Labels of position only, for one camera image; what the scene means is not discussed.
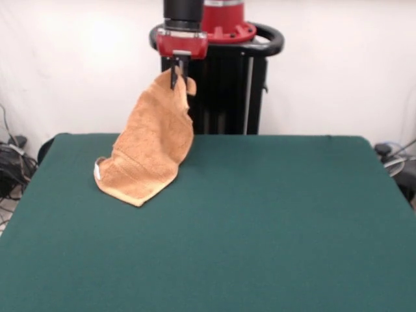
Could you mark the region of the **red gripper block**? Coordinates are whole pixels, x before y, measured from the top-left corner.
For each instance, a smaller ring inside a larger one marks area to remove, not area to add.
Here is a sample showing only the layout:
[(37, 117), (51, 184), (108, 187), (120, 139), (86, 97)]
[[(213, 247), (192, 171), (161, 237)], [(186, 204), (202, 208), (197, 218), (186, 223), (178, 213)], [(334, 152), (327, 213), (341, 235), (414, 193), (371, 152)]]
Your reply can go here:
[(163, 27), (157, 29), (156, 46), (162, 57), (170, 57), (170, 88), (177, 82), (176, 67), (180, 56), (181, 76), (188, 85), (190, 59), (204, 59), (208, 50), (208, 37), (205, 32), (173, 31)]

